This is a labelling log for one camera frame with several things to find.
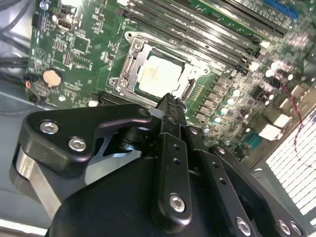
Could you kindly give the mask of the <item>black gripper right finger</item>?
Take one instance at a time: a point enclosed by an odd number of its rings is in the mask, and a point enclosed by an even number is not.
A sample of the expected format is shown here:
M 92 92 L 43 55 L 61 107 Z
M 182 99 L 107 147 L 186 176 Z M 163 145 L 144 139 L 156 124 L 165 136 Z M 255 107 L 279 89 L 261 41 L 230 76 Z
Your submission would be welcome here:
M 295 217 L 226 149 L 208 148 L 200 130 L 185 123 L 176 99 L 188 153 L 193 218 L 182 237 L 305 237 Z

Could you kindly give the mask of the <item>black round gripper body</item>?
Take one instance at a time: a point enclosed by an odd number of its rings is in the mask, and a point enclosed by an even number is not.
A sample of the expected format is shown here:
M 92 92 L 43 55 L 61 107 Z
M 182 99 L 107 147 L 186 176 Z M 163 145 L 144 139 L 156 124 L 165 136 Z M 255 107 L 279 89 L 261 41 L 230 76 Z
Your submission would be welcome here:
M 141 158 L 79 190 L 56 212 L 51 237 L 164 237 L 150 208 L 154 192 L 153 158 Z M 190 174 L 192 220 L 181 237 L 227 237 L 230 232 L 210 185 Z

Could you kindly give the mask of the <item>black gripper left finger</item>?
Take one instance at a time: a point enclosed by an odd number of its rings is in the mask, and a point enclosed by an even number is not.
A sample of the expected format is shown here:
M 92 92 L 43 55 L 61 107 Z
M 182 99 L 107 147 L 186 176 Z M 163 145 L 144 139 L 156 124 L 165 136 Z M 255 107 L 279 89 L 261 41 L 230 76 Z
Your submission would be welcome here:
M 74 193 L 132 161 L 153 158 L 151 217 L 158 229 L 177 234 L 192 218 L 181 128 L 170 94 L 153 113 L 138 104 L 35 112 L 23 120 L 15 168 L 53 220 Z

